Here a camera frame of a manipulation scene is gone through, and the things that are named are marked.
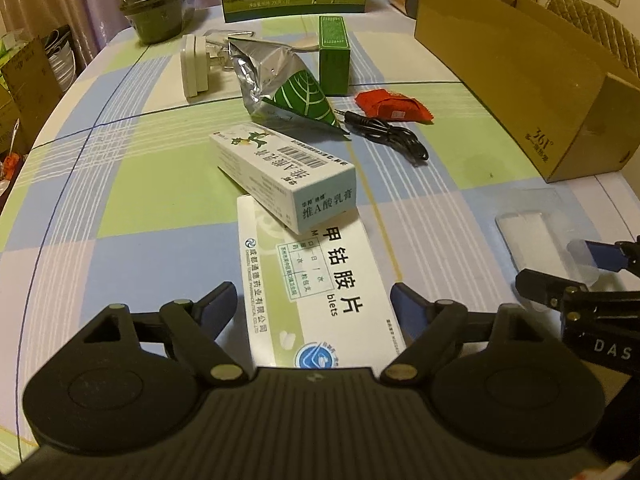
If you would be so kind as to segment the clear plastic blister pack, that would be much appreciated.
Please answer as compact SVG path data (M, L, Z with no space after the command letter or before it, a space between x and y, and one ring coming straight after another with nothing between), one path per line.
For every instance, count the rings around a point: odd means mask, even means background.
M529 269L594 284L599 270L586 239L593 233L580 224L570 203L553 188L512 188L498 195L495 226L504 257L506 281Z

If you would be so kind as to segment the cardboard box on floor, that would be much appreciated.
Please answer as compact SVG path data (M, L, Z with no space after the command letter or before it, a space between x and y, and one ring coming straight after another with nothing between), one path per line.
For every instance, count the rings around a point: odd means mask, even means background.
M1 151L26 154L77 77L70 26L1 36Z

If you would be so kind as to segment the white green ointment box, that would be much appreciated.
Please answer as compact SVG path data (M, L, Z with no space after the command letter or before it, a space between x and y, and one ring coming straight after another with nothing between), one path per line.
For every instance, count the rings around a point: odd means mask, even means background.
M254 122L209 141L215 165L297 234L356 207L356 168L346 160Z

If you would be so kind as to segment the silver green foil pouch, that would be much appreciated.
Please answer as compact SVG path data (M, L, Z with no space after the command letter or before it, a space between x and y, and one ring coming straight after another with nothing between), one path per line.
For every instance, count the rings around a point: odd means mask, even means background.
M229 53L254 122L280 131L344 132L317 78L292 47L235 37Z

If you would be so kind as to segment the checked tablecloth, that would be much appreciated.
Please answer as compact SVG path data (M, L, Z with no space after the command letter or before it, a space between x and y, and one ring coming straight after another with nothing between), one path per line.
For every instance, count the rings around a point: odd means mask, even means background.
M475 96L385 0L345 18L352 90L387 88L435 117L416 132L422 167L360 136L322 150L358 172L360 217L385 285L474 310L512 299L515 268L496 226L527 190L549 197L582 237L639 232L621 174L547 184ZM1 215L1 467L34 448L21 414L29 377L107 304L153 311L241 278L238 189L213 164L209 135L247 121L236 77L188 101L180 41L152 47L125 29L66 92Z

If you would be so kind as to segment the white power adapter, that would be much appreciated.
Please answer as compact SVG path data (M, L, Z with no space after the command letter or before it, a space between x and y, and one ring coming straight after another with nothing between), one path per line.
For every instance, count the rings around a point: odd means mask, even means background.
M192 99L209 90L214 73L233 70L227 38L186 34L181 39L183 94Z

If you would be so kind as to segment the red snack packet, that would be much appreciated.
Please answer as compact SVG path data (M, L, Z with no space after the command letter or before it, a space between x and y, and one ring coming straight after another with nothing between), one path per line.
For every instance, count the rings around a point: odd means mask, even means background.
M360 92L355 102L370 118L386 122L431 122L433 114L417 99L386 89Z

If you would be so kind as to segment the white medicine tablet box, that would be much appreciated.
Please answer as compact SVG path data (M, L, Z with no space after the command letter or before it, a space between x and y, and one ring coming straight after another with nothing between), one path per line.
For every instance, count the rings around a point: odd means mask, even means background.
M406 348L358 211L295 234L252 196L236 202L256 367L369 367Z

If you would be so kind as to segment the quilted chair back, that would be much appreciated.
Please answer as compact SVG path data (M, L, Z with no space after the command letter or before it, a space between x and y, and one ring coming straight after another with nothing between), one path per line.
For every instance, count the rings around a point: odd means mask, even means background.
M617 18L584 0L548 0L547 9L597 41L639 75L639 39Z

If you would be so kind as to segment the brown cardboard box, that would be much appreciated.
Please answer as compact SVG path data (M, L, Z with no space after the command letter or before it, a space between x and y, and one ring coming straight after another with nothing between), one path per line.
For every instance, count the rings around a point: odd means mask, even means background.
M639 79L534 0L419 0L416 40L548 182L618 171L639 146Z

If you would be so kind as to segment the dark green small box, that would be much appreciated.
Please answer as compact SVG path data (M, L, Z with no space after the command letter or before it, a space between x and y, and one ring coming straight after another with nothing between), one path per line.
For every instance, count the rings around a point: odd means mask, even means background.
M346 96L350 44L344 18L319 16L319 82L326 96Z

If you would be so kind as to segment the white plastic spoon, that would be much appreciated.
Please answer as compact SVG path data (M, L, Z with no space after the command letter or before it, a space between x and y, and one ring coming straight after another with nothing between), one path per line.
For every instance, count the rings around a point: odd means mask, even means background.
M258 38L252 30L209 29L204 34L204 37L211 44L221 44L224 40L234 39L258 42L258 44L273 44L274 46L290 48L296 52L317 52L319 50L319 39L316 36L305 37L294 42L284 42Z

